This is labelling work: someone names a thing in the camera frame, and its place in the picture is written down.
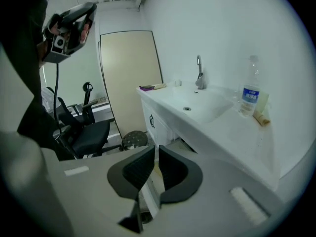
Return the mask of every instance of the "faucet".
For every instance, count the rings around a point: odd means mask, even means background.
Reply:
[[[197,65],[198,65],[198,77],[196,81],[197,89],[204,89],[204,76],[202,73],[202,61],[201,56],[197,56]]]

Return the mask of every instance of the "beige door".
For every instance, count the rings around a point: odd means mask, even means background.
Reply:
[[[161,83],[152,32],[120,32],[101,36],[104,81],[121,136],[146,131],[136,88]]]

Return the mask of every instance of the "sink countertop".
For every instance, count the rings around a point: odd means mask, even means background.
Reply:
[[[203,123],[176,109],[176,104],[166,101],[172,86],[146,92],[137,89],[137,92],[197,153],[231,161],[268,188],[275,190],[280,167],[274,152],[273,121],[270,125],[261,127],[254,117],[242,117],[238,112],[239,103],[233,90],[216,86],[197,90],[191,83],[183,83],[180,87],[188,92],[220,95],[231,105],[215,119]]]

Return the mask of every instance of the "cabinet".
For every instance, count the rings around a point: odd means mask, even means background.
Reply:
[[[177,135],[168,127],[168,125],[159,117],[155,111],[142,100],[146,129],[155,145],[169,145]]]

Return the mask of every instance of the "cable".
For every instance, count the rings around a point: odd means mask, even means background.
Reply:
[[[56,101],[57,101],[57,91],[58,91],[58,80],[59,80],[59,64],[56,64],[56,85],[55,85],[55,94],[54,94],[54,119],[57,123],[58,129],[59,129],[59,135],[55,140],[58,140],[61,136],[61,129],[59,125],[59,119],[56,113]]]

